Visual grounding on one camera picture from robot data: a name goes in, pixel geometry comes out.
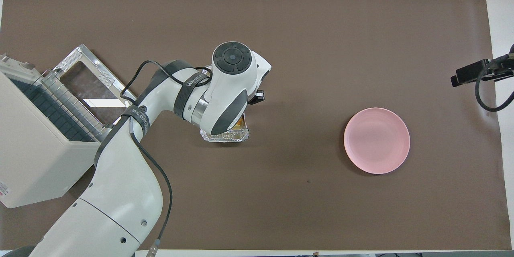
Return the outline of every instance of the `brown mat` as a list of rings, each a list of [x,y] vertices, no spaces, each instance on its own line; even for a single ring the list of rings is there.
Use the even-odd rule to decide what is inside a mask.
[[[510,249],[496,114],[450,84],[492,57],[485,0],[4,0],[0,52],[44,70],[84,43],[127,83],[146,59],[207,65],[232,40],[273,65],[266,101],[247,110],[250,139],[207,143],[168,112],[143,141],[174,189],[162,248]],[[342,145],[367,107],[396,112],[411,135],[386,175],[357,169]],[[35,244],[82,188],[0,206],[1,249]]]

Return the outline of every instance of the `round plate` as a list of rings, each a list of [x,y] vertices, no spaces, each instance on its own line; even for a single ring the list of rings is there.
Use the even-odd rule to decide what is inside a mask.
[[[368,173],[389,173],[404,162],[411,138],[394,112],[372,107],[355,114],[345,129],[345,150],[352,162]]]

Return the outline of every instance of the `cable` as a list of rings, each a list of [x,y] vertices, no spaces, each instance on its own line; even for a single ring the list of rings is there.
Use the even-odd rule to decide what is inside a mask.
[[[510,96],[507,98],[507,100],[505,102],[503,102],[503,104],[501,104],[500,106],[498,107],[488,107],[485,103],[483,103],[483,101],[481,100],[480,98],[480,92],[479,92],[479,86],[480,86],[480,82],[483,78],[483,76],[486,74],[487,70],[494,64],[497,64],[497,63],[502,63],[504,61],[506,61],[507,59],[509,58],[509,55],[508,54],[505,54],[503,56],[500,56],[498,58],[494,58],[492,61],[490,61],[489,63],[487,63],[487,65],[485,65],[485,67],[483,67],[483,69],[481,70],[481,72],[479,73],[479,76],[477,76],[477,82],[475,83],[475,97],[477,98],[477,102],[479,103],[479,105],[485,109],[485,110],[488,110],[488,111],[491,111],[491,112],[496,112],[496,111],[500,111],[502,109],[504,109],[505,107],[507,107],[507,105],[509,105],[513,100],[514,100],[514,91],[512,91],[512,94],[510,94]]]
[[[166,181],[167,189],[169,191],[169,205],[167,206],[166,219],[164,220],[164,224],[162,224],[162,228],[159,233],[159,237],[157,237],[157,239],[160,240],[162,237],[162,233],[164,233],[164,229],[166,228],[167,221],[169,219],[169,212],[171,211],[171,204],[173,202],[173,192],[171,190],[171,184],[169,183],[169,180],[168,180],[164,170],[159,166],[159,164],[156,162],[156,160],[154,160],[154,158],[152,158],[152,156],[148,153],[148,151],[146,151],[146,149],[141,145],[141,143],[139,143],[139,141],[136,138],[136,135],[133,132],[131,132],[130,137],[132,138],[132,140],[134,141],[134,144],[136,144],[138,149],[150,160],[150,162],[152,162],[152,164],[154,164],[154,166],[162,174],[162,176],[164,177],[164,180]]]
[[[160,65],[160,63],[156,62],[156,61],[143,61],[143,63],[141,63],[139,65],[139,68],[136,70],[136,73],[134,74],[134,76],[132,77],[132,79],[128,82],[128,84],[125,86],[125,88],[123,88],[123,90],[121,90],[120,92],[120,97],[127,100],[127,101],[130,101],[132,104],[134,104],[134,102],[136,100],[133,100],[132,98],[128,97],[128,96],[125,96],[124,93],[125,91],[127,91],[127,89],[129,89],[130,85],[132,85],[132,83],[134,82],[134,80],[136,80],[137,76],[139,75],[139,73],[141,72],[141,70],[143,69],[143,67],[145,65],[147,65],[147,63],[153,63],[155,65],[157,65],[160,70],[162,70],[162,72],[164,72],[166,74],[167,77],[173,79],[176,83],[178,83],[179,85],[183,85],[184,82],[178,80],[177,78],[175,78],[174,76],[172,76],[171,74],[169,74],[164,67],[162,67],[162,65]],[[209,68],[207,67],[202,67],[202,66],[199,66],[199,67],[196,67],[195,68],[196,70],[198,69],[204,69],[204,70],[207,70],[209,72],[209,78],[207,79],[207,81],[204,81],[202,83],[198,83],[198,85],[196,85],[196,87],[200,87],[200,86],[203,86],[203,85],[206,85],[207,83],[211,82],[211,79],[212,79],[212,70],[210,70]]]

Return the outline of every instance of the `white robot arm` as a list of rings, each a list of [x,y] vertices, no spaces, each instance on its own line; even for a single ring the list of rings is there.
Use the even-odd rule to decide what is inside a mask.
[[[160,216],[162,193],[131,133],[140,141],[160,112],[170,110],[210,134],[221,134],[249,102],[263,99],[257,89],[270,69],[264,58],[238,42],[215,49],[209,83],[185,61],[162,67],[101,143],[88,188],[30,256],[132,256]]]

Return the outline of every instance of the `velcro strap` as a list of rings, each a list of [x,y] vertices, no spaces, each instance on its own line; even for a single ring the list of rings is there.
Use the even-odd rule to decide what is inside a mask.
[[[143,136],[148,133],[148,129],[150,128],[150,120],[148,119],[147,114],[145,114],[137,105],[131,105],[123,111],[122,116],[132,116],[138,123],[141,125],[141,129],[143,130]]]
[[[184,119],[184,109],[186,107],[186,103],[188,102],[189,96],[193,93],[195,86],[198,85],[202,80],[207,78],[208,76],[203,74],[202,72],[198,72],[193,74],[187,81],[182,84],[182,88],[178,92],[177,99],[175,100],[175,105],[173,106],[173,112]]]

